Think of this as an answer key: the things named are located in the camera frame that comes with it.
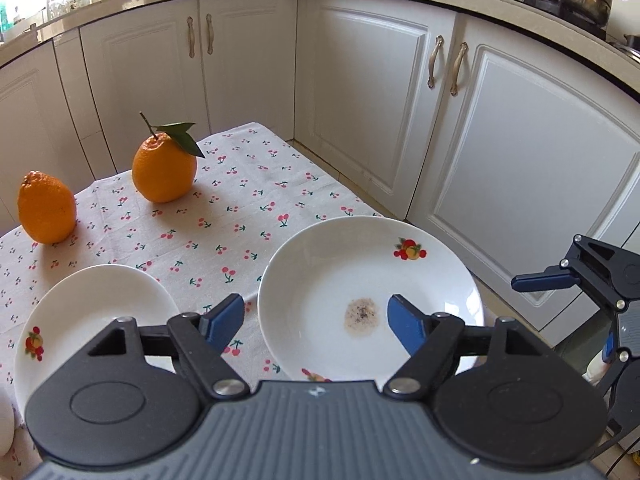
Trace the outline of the white lower kitchen cabinets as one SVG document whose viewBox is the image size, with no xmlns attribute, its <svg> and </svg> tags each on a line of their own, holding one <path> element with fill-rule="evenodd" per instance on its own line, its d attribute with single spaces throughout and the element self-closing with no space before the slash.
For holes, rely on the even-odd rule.
<svg viewBox="0 0 640 480">
<path fill-rule="evenodd" d="M 137 112 L 260 122 L 448 243 L 552 344 L 596 308 L 510 291 L 583 232 L 638 240 L 639 66 L 511 0 L 106 0 L 1 50 L 1 225 L 32 169 L 131 165 Z"/>
</svg>

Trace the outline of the white plate with food stain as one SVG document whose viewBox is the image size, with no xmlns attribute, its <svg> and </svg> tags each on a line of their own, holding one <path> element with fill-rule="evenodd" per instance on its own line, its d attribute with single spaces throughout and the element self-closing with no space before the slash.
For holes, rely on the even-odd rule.
<svg viewBox="0 0 640 480">
<path fill-rule="evenodd" d="M 485 323 L 470 272 L 444 243 L 405 222 L 355 216 L 310 226 L 276 251 L 259 286 L 259 326 L 293 380 L 384 385 L 409 357 L 390 328 L 395 295 L 425 314 Z"/>
</svg>

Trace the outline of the white plate with fruit print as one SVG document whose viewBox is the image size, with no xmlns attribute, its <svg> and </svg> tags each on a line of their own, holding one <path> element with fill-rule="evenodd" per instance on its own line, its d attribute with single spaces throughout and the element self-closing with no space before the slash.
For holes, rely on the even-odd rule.
<svg viewBox="0 0 640 480">
<path fill-rule="evenodd" d="M 64 278 L 43 296 L 23 328 L 14 364 L 18 410 L 24 414 L 35 390 L 116 318 L 163 325 L 178 313 L 156 278 L 130 266 L 99 264 Z"/>
</svg>

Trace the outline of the cherry print tablecloth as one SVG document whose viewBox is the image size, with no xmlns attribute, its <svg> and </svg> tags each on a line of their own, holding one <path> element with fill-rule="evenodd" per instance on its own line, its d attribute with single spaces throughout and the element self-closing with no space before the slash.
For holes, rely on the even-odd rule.
<svg viewBox="0 0 640 480">
<path fill-rule="evenodd" d="M 155 205 L 129 172 L 76 197 L 78 223 L 63 243 L 43 246 L 22 228 L 1 237 L 1 405 L 15 410 L 14 361 L 34 307 L 57 282 L 100 263 L 150 274 L 181 310 L 205 312 L 232 292 L 245 322 L 224 358 L 251 384 L 279 379 L 258 327 L 256 294 L 268 260 L 290 236 L 320 221 L 380 216 L 384 208 L 297 142 L 250 124 L 201 142 L 191 193 Z"/>
</svg>

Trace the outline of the orange with green leaf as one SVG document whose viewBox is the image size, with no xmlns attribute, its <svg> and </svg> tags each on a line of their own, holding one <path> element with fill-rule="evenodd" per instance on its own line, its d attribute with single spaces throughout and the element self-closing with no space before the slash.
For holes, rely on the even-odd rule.
<svg viewBox="0 0 640 480">
<path fill-rule="evenodd" d="M 149 202 L 166 204 L 190 192 L 198 159 L 204 158 L 190 129 L 194 122 L 152 125 L 140 113 L 150 135 L 139 146 L 132 161 L 134 187 Z"/>
</svg>

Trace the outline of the bumpy orange without leaf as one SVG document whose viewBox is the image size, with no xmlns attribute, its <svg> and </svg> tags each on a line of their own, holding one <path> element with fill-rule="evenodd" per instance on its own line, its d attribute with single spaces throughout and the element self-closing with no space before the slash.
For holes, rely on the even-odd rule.
<svg viewBox="0 0 640 480">
<path fill-rule="evenodd" d="M 66 240 L 76 226 L 76 200 L 58 178 L 41 171 L 25 174 L 17 195 L 17 212 L 25 232 L 37 243 Z"/>
</svg>

